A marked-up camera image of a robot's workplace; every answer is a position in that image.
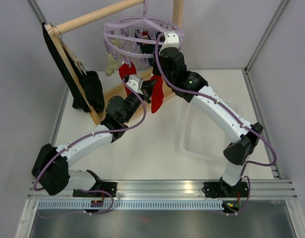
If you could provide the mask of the red sock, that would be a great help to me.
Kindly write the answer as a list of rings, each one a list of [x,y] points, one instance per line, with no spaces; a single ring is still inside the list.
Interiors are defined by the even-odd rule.
[[[129,66],[127,63],[122,63],[122,65],[119,67],[119,75],[121,80],[132,74],[137,74],[135,65],[131,63],[131,66]]]
[[[150,80],[155,82],[151,95],[151,113],[154,114],[163,104],[163,78],[161,76],[153,75]]]

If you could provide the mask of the cream sock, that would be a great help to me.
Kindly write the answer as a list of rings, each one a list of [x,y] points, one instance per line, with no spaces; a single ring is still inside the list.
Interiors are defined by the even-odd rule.
[[[115,47],[117,47],[117,48],[120,48],[120,40],[119,40],[119,39],[114,39],[114,38],[112,38],[112,39],[110,39],[110,43],[111,43],[113,46],[115,46]]]
[[[105,74],[106,76],[111,76],[115,73],[116,69],[118,67],[118,62],[115,60],[115,58],[111,55],[107,55],[107,65],[105,68]]]

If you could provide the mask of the purple round clip hanger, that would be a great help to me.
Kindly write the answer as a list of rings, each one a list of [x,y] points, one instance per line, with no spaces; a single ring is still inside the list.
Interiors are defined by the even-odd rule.
[[[153,54],[143,54],[140,49],[141,43],[156,45],[156,40],[160,37],[158,48],[161,48],[167,31],[175,31],[179,36],[180,45],[183,42],[184,33],[179,26],[163,20],[147,15],[148,1],[143,3],[143,14],[141,16],[124,16],[105,24],[104,44],[106,50],[115,60],[120,63],[127,63],[131,66],[132,60],[139,60],[145,67],[150,68],[153,65]],[[135,30],[147,30],[151,40],[144,40],[135,37]],[[110,39],[119,39],[120,48],[113,46]]]

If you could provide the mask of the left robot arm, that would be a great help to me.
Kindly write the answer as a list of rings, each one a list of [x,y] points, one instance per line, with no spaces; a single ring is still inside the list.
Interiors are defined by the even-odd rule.
[[[93,171],[75,171],[71,167],[94,150],[121,138],[130,129],[126,124],[138,108],[151,102],[157,81],[130,75],[122,82],[130,94],[126,98],[113,96],[105,109],[105,118],[93,130],[75,141],[59,146],[48,143],[41,148],[32,169],[35,191],[45,190],[50,196],[69,190],[86,192],[91,197],[101,193],[102,181]]]

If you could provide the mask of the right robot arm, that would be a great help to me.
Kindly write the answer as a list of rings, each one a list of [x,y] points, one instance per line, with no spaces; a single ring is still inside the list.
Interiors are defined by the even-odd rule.
[[[236,197],[244,190],[242,175],[245,162],[256,148],[263,126],[243,119],[216,95],[209,83],[197,72],[187,69],[183,54],[176,47],[156,49],[154,71],[161,75],[171,90],[210,117],[229,138],[223,154],[225,170],[215,188],[204,187],[206,197]]]

